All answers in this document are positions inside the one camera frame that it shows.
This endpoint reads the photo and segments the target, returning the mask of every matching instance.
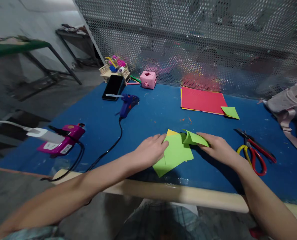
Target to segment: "black cable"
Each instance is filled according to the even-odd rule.
[[[55,179],[49,179],[49,178],[41,178],[40,180],[41,181],[44,181],[44,180],[47,180],[49,182],[55,182],[55,181],[58,181],[60,179],[62,179],[63,177],[65,177],[67,174],[69,174],[74,168],[76,165],[79,164],[79,162],[82,160],[83,158],[83,155],[84,155],[84,152],[85,152],[85,146],[84,144],[82,144],[80,141],[76,140],[75,138],[71,137],[70,135],[66,134],[65,136],[68,136],[69,138],[71,138],[73,141],[75,141],[78,145],[81,146],[81,150],[78,154],[78,157],[76,158],[75,162],[73,163],[73,165],[67,170],[66,173],[64,173],[62,176],[58,177],[58,178],[55,178]]]
[[[109,151],[111,151],[115,146],[116,144],[119,142],[119,140],[121,140],[122,138],[122,135],[123,135],[123,129],[122,129],[122,126],[121,126],[121,121],[122,121],[122,118],[120,117],[118,119],[118,123],[119,123],[119,127],[121,128],[121,135],[119,136],[119,138],[117,139],[117,141],[113,144],[113,146],[111,146],[105,153],[103,153],[102,155],[100,155],[96,160],[95,162],[93,162],[93,164],[86,170],[86,172],[90,171],[93,169],[93,167],[99,162],[99,160],[101,160],[107,153],[109,153]]]

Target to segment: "red paper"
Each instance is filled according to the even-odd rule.
[[[182,87],[182,108],[224,115],[221,107],[227,107],[222,93]]]

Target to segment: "smartphone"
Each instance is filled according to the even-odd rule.
[[[124,83],[123,76],[111,75],[111,77],[108,80],[105,91],[103,93],[102,99],[109,100],[109,101],[117,101],[118,99],[117,97],[107,97],[106,94],[120,95],[123,90],[123,83]]]

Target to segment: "scissors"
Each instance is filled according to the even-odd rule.
[[[265,164],[263,158],[261,157],[261,155],[259,155],[258,151],[261,152],[268,159],[270,159],[273,163],[277,162],[275,156],[272,153],[270,153],[268,150],[266,150],[263,146],[261,146],[259,143],[257,143],[253,137],[247,135],[246,132],[244,132],[240,129],[235,129],[235,131],[238,132],[244,138],[244,145],[242,145],[238,148],[237,153],[239,154],[241,152],[241,150],[244,149],[245,157],[248,160],[248,162],[251,164],[254,172],[258,176],[265,176],[265,174],[267,173],[267,167],[266,167],[266,164]],[[252,153],[252,159],[250,159],[248,156],[248,152],[247,152],[248,149],[250,149],[250,151]],[[262,165],[261,173],[257,172],[256,168],[255,168],[256,157],[259,159],[259,161]]]

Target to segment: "white cable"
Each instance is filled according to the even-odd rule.
[[[8,123],[8,124],[14,125],[14,126],[16,126],[16,127],[20,127],[20,128],[22,128],[22,129],[24,129],[25,131],[30,131],[30,130],[32,130],[32,128],[30,128],[30,127],[25,127],[25,126],[22,126],[22,125],[19,125],[19,124],[17,124],[17,123],[13,123],[13,122],[10,122],[10,121],[0,121],[0,123]]]

